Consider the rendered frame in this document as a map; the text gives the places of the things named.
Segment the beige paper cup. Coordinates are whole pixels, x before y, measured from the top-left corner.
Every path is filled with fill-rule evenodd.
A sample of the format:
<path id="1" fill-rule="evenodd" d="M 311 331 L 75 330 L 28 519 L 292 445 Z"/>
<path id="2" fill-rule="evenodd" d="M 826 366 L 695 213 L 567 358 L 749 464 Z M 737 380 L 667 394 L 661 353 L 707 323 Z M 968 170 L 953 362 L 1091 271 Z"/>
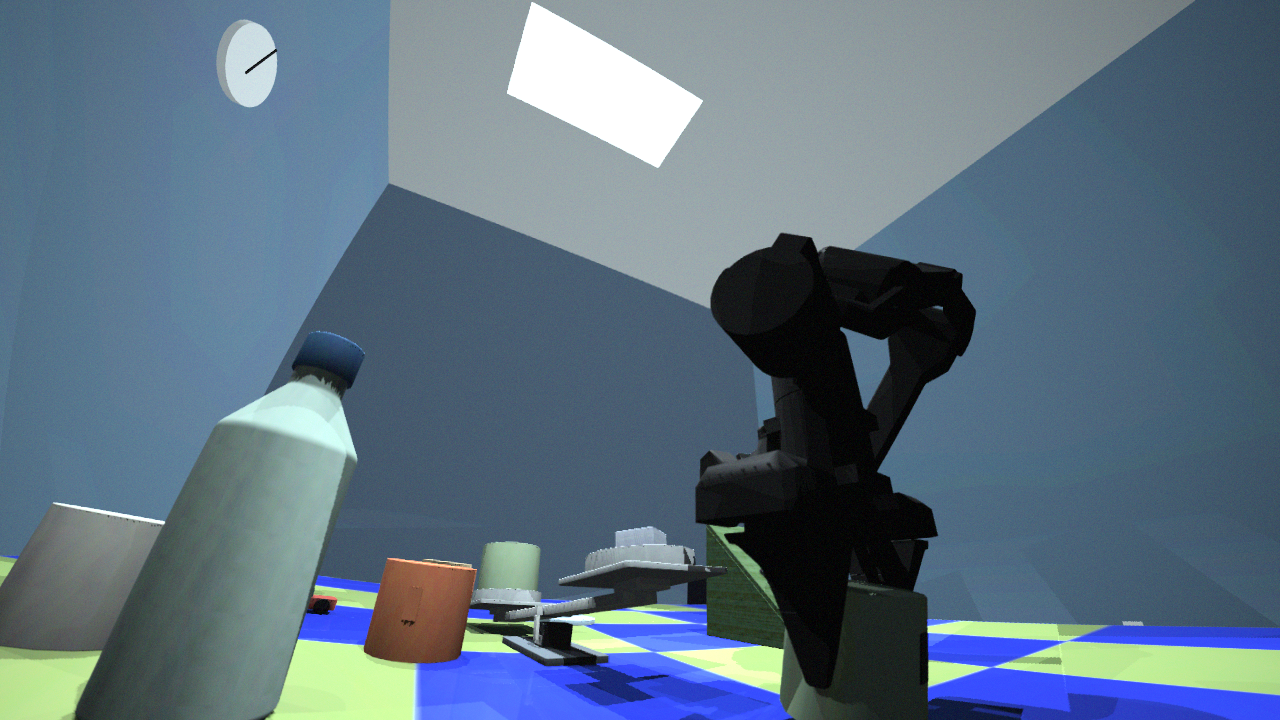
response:
<path id="1" fill-rule="evenodd" d="M 435 561 L 433 559 L 422 559 L 422 562 L 443 564 L 443 565 L 447 565 L 447 566 L 460 566 L 460 568 L 470 568 L 470 569 L 471 569 L 471 565 L 472 565 L 472 564 L 462 564 L 462 562 Z"/>

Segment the brown cup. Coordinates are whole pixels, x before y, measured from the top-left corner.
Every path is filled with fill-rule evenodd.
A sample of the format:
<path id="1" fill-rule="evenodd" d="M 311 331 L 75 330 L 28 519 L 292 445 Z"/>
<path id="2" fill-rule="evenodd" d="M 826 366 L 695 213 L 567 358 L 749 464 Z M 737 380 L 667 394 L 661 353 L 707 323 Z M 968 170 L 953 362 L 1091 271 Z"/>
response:
<path id="1" fill-rule="evenodd" d="M 460 659 L 476 571 L 388 559 L 364 653 L 401 664 Z"/>

